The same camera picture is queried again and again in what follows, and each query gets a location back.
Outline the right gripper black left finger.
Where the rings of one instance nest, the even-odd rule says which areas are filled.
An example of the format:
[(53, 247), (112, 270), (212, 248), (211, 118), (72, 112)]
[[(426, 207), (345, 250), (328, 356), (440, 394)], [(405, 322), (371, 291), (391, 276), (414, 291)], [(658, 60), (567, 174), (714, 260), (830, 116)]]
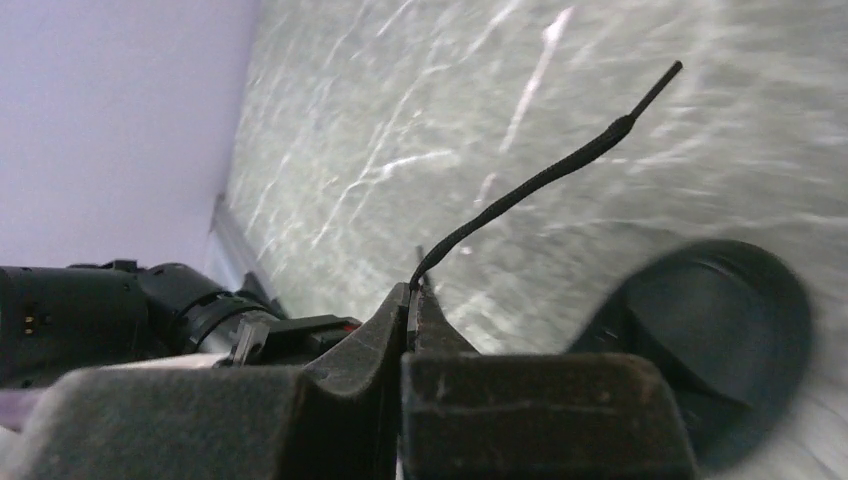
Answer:
[(408, 288), (304, 366), (64, 376), (13, 450), (17, 479), (391, 479)]

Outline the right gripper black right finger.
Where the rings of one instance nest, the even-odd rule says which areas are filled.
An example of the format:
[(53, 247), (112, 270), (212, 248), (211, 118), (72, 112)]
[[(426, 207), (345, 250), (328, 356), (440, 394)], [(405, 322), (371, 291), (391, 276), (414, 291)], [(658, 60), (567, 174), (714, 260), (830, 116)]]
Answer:
[(410, 300), (401, 360), (407, 479), (695, 479), (673, 395), (629, 354), (478, 353), (433, 292)]

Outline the black shoelace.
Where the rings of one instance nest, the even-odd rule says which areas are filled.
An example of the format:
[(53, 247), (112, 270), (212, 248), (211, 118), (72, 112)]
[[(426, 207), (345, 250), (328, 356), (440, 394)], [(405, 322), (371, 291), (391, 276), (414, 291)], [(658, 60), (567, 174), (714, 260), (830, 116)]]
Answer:
[(675, 60), (629, 113), (614, 120), (600, 135), (587, 144), (509, 191), (474, 218), (462, 224), (436, 243), (422, 257), (413, 271), (408, 282), (409, 291), (415, 292), (419, 290), (424, 283), (426, 274), (441, 263), (454, 247), (471, 234), (503, 215), (531, 194), (588, 166), (617, 146), (630, 134), (637, 120), (647, 110), (650, 104), (656, 100), (661, 92), (683, 69), (683, 62), (681, 60)]

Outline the black shoe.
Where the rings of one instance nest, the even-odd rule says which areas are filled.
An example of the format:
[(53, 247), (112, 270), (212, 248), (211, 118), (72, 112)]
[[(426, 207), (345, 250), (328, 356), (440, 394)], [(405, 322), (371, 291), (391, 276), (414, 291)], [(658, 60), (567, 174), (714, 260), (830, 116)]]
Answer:
[(813, 310), (778, 256), (702, 240), (624, 280), (571, 344), (653, 362), (671, 387), (701, 468), (748, 458), (788, 414), (808, 370)]

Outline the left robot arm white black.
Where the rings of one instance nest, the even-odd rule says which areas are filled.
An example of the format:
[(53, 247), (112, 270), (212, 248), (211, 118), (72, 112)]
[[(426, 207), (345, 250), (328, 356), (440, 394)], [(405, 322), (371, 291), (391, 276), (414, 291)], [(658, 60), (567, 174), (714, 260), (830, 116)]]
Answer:
[(256, 363), (304, 364), (360, 321), (332, 314), (291, 318), (253, 272), (231, 291), (180, 263), (144, 268), (130, 260), (62, 268), (1, 269), (1, 426), (19, 431), (42, 391), (90, 367), (169, 358), (217, 363), (241, 323), (265, 323)]

